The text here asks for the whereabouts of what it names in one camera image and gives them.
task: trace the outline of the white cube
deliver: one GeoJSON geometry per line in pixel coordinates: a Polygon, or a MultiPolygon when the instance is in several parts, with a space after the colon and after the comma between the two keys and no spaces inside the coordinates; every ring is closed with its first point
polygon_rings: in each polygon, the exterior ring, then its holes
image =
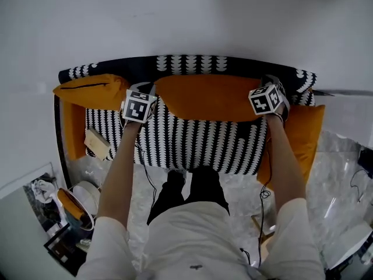
{"type": "Polygon", "coordinates": [[[122,117],[127,120],[146,123],[153,115],[157,97],[127,89],[126,100],[122,103],[122,117]]]}
{"type": "Polygon", "coordinates": [[[250,90],[249,100],[256,115],[273,113],[282,102],[275,85],[250,90]]]}

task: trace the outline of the leg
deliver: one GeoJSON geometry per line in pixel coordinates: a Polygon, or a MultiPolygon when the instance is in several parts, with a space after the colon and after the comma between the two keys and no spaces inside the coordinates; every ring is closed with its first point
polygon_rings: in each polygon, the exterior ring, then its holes
{"type": "Polygon", "coordinates": [[[150,210],[149,218],[146,222],[148,225],[155,217],[166,210],[184,204],[184,198],[181,195],[184,184],[185,180],[181,173],[174,170],[168,172],[167,181],[162,185],[161,193],[159,193],[156,203],[150,210]]]}
{"type": "Polygon", "coordinates": [[[193,171],[191,193],[185,203],[196,201],[216,202],[229,214],[228,203],[219,182],[219,175],[209,166],[198,167],[193,171]]]}

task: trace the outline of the person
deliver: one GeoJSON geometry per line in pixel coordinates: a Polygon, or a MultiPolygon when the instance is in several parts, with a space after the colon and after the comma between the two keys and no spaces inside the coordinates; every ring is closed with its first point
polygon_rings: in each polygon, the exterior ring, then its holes
{"type": "Polygon", "coordinates": [[[132,265],[126,231],[132,195],[133,153],[140,124],[126,125],[103,185],[98,218],[79,279],[324,279],[312,239],[300,166],[283,128],[282,104],[266,115],[272,137],[272,186],[277,221],[269,255],[254,268],[235,245],[229,208],[219,175],[211,167],[192,171],[184,200],[185,177],[170,171],[147,220],[149,238],[142,271],[132,265]]]}

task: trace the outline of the white t-shirt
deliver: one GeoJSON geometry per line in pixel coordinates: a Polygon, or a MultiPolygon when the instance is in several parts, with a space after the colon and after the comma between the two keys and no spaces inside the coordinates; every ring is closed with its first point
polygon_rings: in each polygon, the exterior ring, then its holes
{"type": "Polygon", "coordinates": [[[136,273],[127,233],[117,220],[97,219],[87,261],[79,279],[325,279],[312,240],[305,199],[283,205],[269,255],[259,269],[250,267],[233,242],[227,211],[214,202],[171,208],[149,225],[149,239],[136,273]]]}

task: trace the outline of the gray floor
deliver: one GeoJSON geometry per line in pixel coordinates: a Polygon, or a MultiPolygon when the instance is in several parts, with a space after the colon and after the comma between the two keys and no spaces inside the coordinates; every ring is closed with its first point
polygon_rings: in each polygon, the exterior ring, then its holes
{"type": "MultiPolygon", "coordinates": [[[[307,185],[309,219],[315,242],[321,251],[323,247],[339,237],[356,222],[372,221],[373,184],[364,172],[358,173],[354,184],[364,193],[357,202],[357,190],[350,188],[350,179],[359,169],[357,165],[360,146],[349,139],[338,138],[323,131],[318,144],[314,165],[307,185]]],[[[68,163],[73,182],[93,181],[100,185],[105,178],[110,162],[101,162],[88,156],[68,163]]],[[[158,193],[166,180],[163,169],[148,167],[158,193]]],[[[191,175],[188,175],[183,195],[189,193],[191,175]]],[[[261,212],[259,192],[261,185],[256,176],[232,176],[220,174],[220,181],[231,211],[231,227],[237,238],[237,245],[246,249],[251,260],[258,260],[259,232],[250,216],[261,212]]],[[[147,240],[146,219],[152,204],[153,189],[145,176],[144,168],[135,165],[133,196],[129,216],[129,245],[135,255],[137,266],[147,240]]],[[[273,216],[273,195],[265,200],[266,216],[273,216]]],[[[273,219],[266,219],[268,226],[273,219]]]]}

